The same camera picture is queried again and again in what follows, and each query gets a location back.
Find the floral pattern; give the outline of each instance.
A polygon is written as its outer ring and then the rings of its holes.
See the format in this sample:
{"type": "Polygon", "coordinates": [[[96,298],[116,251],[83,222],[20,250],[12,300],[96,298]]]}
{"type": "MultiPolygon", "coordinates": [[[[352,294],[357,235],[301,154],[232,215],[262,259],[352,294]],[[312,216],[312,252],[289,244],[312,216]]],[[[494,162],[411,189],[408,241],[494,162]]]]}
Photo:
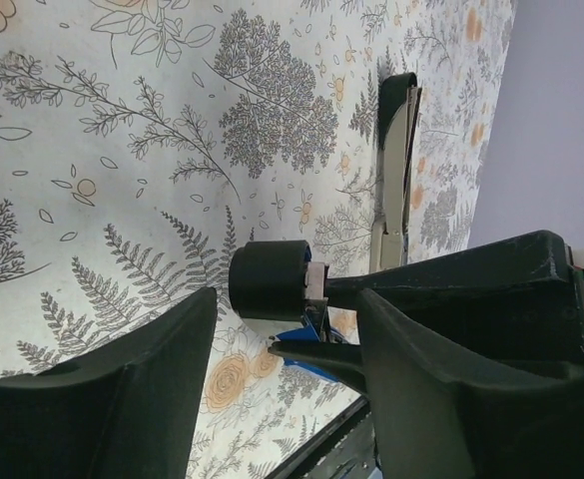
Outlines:
{"type": "MultiPolygon", "coordinates": [[[[405,71],[423,87],[409,260],[466,247],[514,14],[513,0],[0,0],[0,377],[215,287],[188,477],[266,477],[356,394],[284,367],[236,317],[234,252],[306,239],[330,274],[367,271],[378,87],[405,71]]],[[[357,341],[354,312],[331,318],[357,341]]]]}

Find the patterned fabric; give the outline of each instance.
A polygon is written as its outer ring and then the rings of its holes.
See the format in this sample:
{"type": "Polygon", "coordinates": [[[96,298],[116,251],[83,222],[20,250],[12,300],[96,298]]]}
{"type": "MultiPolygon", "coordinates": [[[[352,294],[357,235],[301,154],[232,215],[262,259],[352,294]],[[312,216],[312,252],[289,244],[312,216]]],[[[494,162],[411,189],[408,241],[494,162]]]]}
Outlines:
{"type": "MultiPolygon", "coordinates": [[[[0,0],[0,376],[202,285],[219,322],[189,477],[264,477],[355,394],[231,312],[249,239],[366,272],[378,82],[423,86],[411,261],[466,246],[511,0],[0,0]]],[[[333,323],[355,338],[352,312],[333,323]]]]}

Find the black roller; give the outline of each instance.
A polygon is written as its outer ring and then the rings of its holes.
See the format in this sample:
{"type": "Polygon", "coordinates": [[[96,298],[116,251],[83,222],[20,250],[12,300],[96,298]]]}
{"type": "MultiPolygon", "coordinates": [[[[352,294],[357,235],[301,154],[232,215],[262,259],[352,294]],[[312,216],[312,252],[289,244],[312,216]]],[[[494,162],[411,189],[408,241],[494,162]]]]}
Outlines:
{"type": "Polygon", "coordinates": [[[304,277],[311,259],[305,240],[251,241],[230,265],[230,302],[240,317],[299,321],[304,277]]]}

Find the gray wall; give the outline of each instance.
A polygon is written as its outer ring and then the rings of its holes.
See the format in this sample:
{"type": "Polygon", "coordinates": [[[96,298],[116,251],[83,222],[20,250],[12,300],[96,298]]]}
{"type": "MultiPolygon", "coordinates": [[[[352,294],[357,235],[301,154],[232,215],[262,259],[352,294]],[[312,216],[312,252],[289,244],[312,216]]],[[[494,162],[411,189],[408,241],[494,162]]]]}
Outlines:
{"type": "Polygon", "coordinates": [[[584,247],[584,0],[520,0],[469,246],[549,229],[584,247]]]}

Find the floral tablecloth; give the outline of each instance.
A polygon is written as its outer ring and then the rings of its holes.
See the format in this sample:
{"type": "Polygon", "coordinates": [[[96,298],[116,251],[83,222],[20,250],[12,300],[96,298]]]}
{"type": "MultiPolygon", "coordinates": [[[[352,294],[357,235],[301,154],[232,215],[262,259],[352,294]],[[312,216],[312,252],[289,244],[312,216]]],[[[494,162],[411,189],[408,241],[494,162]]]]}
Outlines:
{"type": "MultiPolygon", "coordinates": [[[[378,82],[423,86],[409,256],[466,246],[512,0],[0,0],[0,376],[202,285],[219,322],[188,475],[264,477],[349,404],[231,312],[249,239],[365,272],[378,82]]],[[[352,312],[334,325],[355,338],[352,312]]]]}

